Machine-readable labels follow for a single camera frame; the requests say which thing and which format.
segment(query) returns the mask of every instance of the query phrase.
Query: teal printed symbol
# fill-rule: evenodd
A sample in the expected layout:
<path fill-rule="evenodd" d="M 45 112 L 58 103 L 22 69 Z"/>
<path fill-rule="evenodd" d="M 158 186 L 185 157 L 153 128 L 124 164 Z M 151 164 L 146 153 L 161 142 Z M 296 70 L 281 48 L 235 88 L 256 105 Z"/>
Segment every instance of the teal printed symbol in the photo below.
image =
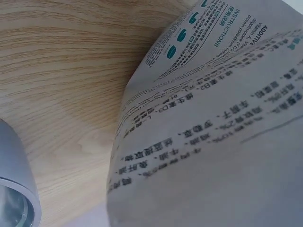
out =
<path fill-rule="evenodd" d="M 205 6 L 207 6 L 207 0 L 204 0 L 204 2 L 201 5 L 201 7 L 205 7 Z"/>
<path fill-rule="evenodd" d="M 186 29 L 183 29 L 183 30 L 180 32 L 180 34 L 178 35 L 177 40 L 178 40 L 179 42 L 182 42 L 183 39 L 185 38 L 185 36 L 186 36 Z"/>
<path fill-rule="evenodd" d="M 199 14 L 199 13 L 196 12 L 196 13 L 190 18 L 190 20 L 189 20 L 189 23 L 190 23 L 190 24 L 193 24 L 193 23 L 197 20 L 195 17 L 196 17 L 198 14 Z"/>
<path fill-rule="evenodd" d="M 169 49 L 169 51 L 167 52 L 167 58 L 168 59 L 171 59 L 174 55 L 175 55 L 175 53 L 176 53 L 176 47 L 175 46 L 172 46 L 170 49 Z"/>

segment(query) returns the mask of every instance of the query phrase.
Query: wooden table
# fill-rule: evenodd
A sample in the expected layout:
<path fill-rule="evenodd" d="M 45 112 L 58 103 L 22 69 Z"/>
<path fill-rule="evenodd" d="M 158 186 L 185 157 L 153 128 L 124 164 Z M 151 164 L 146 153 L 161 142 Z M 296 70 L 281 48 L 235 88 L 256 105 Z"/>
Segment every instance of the wooden table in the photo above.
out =
<path fill-rule="evenodd" d="M 196 0 L 2 0 L 0 118 L 21 137 L 42 227 L 105 199 L 123 89 L 164 27 Z"/>

